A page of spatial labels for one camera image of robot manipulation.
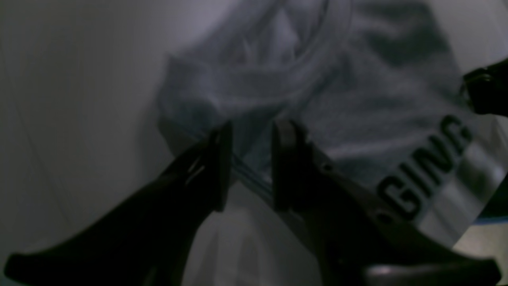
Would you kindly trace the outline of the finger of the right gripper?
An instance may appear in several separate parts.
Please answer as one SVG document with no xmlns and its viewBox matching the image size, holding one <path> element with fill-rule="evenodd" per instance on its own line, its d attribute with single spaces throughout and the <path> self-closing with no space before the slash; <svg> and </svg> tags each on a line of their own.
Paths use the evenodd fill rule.
<svg viewBox="0 0 508 286">
<path fill-rule="evenodd" d="M 476 114 L 508 117 L 508 60 L 477 68 L 463 76 L 460 90 Z"/>
</svg>

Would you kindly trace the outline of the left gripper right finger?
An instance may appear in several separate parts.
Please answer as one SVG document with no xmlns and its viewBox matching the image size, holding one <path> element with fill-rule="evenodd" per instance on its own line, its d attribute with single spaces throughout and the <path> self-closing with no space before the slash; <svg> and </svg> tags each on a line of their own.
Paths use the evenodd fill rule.
<svg viewBox="0 0 508 286">
<path fill-rule="evenodd" d="M 343 176 L 290 120 L 272 127 L 273 203 L 304 221 L 325 286 L 495 286 L 492 258 L 459 255 Z"/>
</svg>

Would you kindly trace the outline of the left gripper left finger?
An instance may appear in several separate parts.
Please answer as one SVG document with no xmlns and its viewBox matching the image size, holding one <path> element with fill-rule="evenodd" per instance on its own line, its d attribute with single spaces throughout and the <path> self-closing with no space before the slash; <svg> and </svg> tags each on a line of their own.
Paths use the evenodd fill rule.
<svg viewBox="0 0 508 286">
<path fill-rule="evenodd" d="M 13 253 L 4 274 L 28 286 L 141 286 L 157 268 L 158 284 L 189 253 L 201 224 L 227 201 L 231 122 L 179 155 L 92 226 L 58 245 Z"/>
</svg>

